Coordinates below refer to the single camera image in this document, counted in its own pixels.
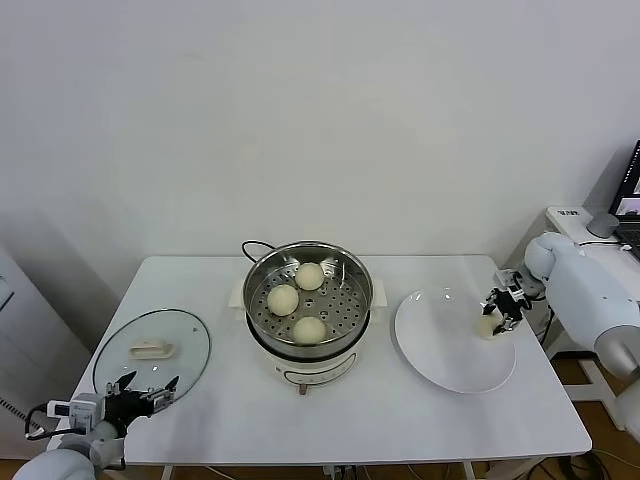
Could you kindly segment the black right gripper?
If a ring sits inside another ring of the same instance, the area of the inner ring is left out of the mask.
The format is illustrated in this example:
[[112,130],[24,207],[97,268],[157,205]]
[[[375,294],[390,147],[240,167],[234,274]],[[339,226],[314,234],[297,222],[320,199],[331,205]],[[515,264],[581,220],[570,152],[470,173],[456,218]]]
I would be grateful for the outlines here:
[[483,304],[482,315],[490,315],[495,308],[499,310],[502,318],[493,328],[493,336],[511,332],[519,326],[522,320],[521,305],[509,291],[494,288],[491,293],[491,299],[487,299]]

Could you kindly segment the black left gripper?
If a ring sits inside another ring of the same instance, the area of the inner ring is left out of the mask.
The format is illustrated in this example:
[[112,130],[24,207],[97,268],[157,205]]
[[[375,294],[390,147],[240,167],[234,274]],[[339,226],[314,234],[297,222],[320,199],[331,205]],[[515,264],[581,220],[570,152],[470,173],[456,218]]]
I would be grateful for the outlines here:
[[126,390],[137,372],[131,371],[106,384],[104,420],[117,434],[126,434],[128,427],[139,417],[151,417],[165,410],[174,402],[179,377],[172,378],[164,387],[152,388],[143,393]]

